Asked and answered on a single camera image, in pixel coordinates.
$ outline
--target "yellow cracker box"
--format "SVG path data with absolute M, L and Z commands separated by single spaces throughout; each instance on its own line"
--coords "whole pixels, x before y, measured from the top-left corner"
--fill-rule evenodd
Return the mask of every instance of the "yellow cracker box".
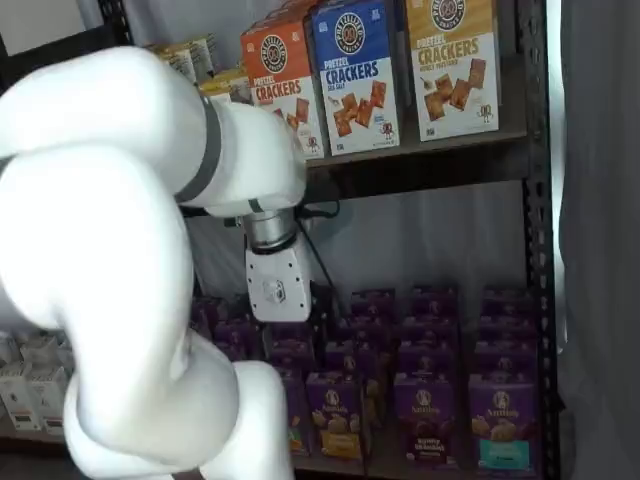
M 497 130 L 494 0 L 406 0 L 420 139 Z

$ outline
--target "white wall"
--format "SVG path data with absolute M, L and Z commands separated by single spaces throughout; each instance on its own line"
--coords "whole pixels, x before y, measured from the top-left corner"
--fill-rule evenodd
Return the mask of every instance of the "white wall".
M 0 34 L 9 55 L 83 30 L 76 0 L 0 0 Z

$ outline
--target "logo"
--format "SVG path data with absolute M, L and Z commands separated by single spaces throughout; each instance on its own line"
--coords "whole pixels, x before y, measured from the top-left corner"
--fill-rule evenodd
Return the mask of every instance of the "logo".
M 509 395 L 507 392 L 496 392 L 493 396 L 493 404 L 498 410 L 509 409 Z
M 262 64 L 271 73 L 280 73 L 287 66 L 287 47 L 277 35 L 267 35 L 260 47 Z
M 336 23 L 336 43 L 347 55 L 358 53 L 364 44 L 364 24 L 355 13 L 345 13 Z
M 327 400 L 327 403 L 332 406 L 337 406 L 340 403 L 340 396 L 338 392 L 335 390 L 329 390 L 325 393 L 324 398 Z
M 418 393 L 416 393 L 416 400 L 418 400 L 418 404 L 423 407 L 431 406 L 431 394 L 426 390 L 418 390 Z
M 445 32 L 454 30 L 464 17 L 465 0 L 433 0 L 431 16 L 436 26 Z

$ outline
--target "teal label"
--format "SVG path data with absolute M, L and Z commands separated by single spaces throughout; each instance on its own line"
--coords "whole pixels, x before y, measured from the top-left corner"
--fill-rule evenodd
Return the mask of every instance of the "teal label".
M 480 466 L 501 470 L 528 470 L 529 442 L 480 440 Z

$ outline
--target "robotic arm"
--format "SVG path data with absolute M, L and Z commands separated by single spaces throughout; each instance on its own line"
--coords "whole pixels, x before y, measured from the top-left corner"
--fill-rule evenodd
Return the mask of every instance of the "robotic arm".
M 67 332 L 65 435 L 85 474 L 292 478 L 277 373 L 187 331 L 175 202 L 242 216 L 256 317 L 306 320 L 294 142 L 277 117 L 212 104 L 135 48 L 45 68 L 0 98 L 0 322 Z

